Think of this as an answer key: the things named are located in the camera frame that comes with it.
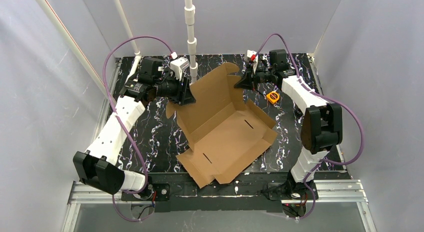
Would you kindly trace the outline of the brown cardboard box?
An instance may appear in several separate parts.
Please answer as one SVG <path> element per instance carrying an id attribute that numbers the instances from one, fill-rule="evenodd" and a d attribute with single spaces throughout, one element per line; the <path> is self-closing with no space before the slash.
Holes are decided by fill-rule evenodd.
<path id="1" fill-rule="evenodd" d="M 166 106 L 166 116 L 176 118 L 189 146 L 176 158 L 200 188 L 231 183 L 278 135 L 276 121 L 235 88 L 238 71 L 225 62 L 190 86 L 195 103 Z"/>

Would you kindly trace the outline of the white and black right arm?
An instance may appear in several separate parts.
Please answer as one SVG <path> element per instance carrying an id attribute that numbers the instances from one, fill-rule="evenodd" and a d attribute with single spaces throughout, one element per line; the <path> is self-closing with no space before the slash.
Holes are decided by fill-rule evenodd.
<path id="1" fill-rule="evenodd" d="M 244 55 L 245 72 L 234 88 L 255 91 L 259 84 L 272 83 L 297 105 L 303 114 L 300 131 L 302 148 L 290 169 L 290 181 L 307 183 L 313 180 L 320 161 L 342 142 L 342 107 L 315 95 L 315 90 L 304 82 L 298 69 L 291 68 L 286 59 L 284 49 L 270 51 L 269 64 L 260 61 L 257 52 L 248 50 Z"/>

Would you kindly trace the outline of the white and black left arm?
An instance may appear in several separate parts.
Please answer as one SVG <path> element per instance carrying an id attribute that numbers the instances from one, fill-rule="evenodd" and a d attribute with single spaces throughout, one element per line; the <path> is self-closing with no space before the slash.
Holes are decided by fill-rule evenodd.
<path id="1" fill-rule="evenodd" d="M 122 145 L 146 106 L 157 97 L 168 98 L 177 105 L 196 102 L 190 80 L 184 71 L 190 62 L 185 57 L 172 59 L 169 66 L 162 59 L 145 57 L 138 70 L 131 70 L 119 92 L 113 112 L 96 139 L 73 157 L 79 181 L 114 195 L 119 191 L 140 193 L 148 184 L 143 173 L 117 167 Z"/>

